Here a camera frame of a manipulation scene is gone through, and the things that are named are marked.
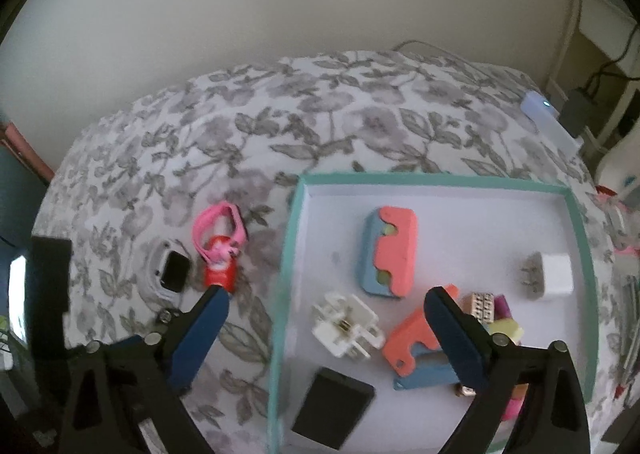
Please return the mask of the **pink doll figure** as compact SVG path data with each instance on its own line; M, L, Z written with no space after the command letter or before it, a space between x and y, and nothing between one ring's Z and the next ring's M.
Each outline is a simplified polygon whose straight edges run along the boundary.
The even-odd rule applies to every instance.
M516 385L514 387L511 393L511 398L506 404L506 408L504 409L501 416L501 420L503 422L509 422L509 420L513 420L518 417L518 414L520 414L521 412L521 408L526 397L527 389L527 384ZM463 398L474 398L474 396L476 396L476 391L470 387L466 387L465 385L457 384L456 395L463 396Z

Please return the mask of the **purple lighter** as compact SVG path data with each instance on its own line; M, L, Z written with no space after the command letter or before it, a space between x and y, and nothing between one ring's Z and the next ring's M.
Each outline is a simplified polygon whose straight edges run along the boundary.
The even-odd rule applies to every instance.
M515 344L519 344L524 336L522 326L512 317L509 304L503 295L494 297L494 321L488 324L488 330L491 335L508 336Z

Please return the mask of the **beige staple strip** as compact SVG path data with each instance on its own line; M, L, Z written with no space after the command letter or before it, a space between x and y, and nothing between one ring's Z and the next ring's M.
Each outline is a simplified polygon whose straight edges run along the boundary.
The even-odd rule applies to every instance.
M495 297L491 293L471 293L468 299L468 310L472 317L482 324L490 324L495 320Z

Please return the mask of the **white charger cube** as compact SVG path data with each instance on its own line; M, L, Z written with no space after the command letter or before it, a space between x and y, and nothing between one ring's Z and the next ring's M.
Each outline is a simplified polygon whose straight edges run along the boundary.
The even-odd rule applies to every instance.
M567 254L533 253L524 261L522 271L532 299L552 300L574 292L572 261Z

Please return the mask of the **large coral blue toy block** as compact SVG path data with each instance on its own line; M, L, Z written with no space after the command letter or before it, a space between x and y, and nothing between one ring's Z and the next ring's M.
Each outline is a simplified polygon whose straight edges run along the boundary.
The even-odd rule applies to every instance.
M423 305L390 332L382 355L394 371L393 388L396 391L459 382L458 375L425 318Z

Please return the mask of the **black rectangular box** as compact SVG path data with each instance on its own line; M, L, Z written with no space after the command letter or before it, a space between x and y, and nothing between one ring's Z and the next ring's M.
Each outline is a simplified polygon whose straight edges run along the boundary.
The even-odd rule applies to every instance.
M329 367L314 374L291 430L339 451L375 399L375 388Z

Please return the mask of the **white plug adapter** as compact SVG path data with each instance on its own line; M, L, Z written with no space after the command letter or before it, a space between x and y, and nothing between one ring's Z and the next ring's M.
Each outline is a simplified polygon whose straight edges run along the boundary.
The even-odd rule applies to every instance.
M386 343L378 315L355 295L328 292L312 306L312 316L312 335L334 358L369 360Z

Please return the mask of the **small coral blue toy block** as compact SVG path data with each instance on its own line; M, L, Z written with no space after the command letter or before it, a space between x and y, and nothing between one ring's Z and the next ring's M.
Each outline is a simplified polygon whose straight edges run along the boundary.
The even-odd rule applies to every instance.
M413 288L418 219L410 208L382 206L364 222L357 279L369 295L405 298Z

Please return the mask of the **white smartwatch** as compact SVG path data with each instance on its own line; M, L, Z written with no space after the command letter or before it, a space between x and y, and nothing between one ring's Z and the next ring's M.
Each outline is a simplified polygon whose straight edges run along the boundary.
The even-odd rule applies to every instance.
M191 267L191 257L180 241L154 240L143 270L145 294L163 307L178 308Z

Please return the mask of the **teal rimmed white tray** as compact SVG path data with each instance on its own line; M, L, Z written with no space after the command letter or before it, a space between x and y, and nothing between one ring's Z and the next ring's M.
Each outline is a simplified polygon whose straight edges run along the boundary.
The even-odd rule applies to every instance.
M273 453L587 453L596 276L565 185L299 180L273 294Z

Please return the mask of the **grey floral tablecloth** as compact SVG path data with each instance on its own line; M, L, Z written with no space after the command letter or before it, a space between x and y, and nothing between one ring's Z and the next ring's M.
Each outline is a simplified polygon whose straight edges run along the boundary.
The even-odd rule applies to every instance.
M248 230L229 323L186 408L218 453L266 448L271 320L294 188L307 173L449 173L573 189L597 275L599 359L587 413L599 442L622 400L622 294L596 188L521 111L534 88L505 66L346 51L245 64L137 100L86 128L58 167L34 231L73 244L69 344L144 334L160 300L161 240L190 247L195 216L226 200Z

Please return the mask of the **white device with blue light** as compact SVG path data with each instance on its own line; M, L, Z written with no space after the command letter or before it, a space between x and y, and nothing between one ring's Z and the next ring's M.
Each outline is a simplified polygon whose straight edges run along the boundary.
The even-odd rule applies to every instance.
M559 113L548 99L536 90L523 97L521 111L533 121L537 129L567 157L575 156L582 148L582 138L574 138L558 121Z

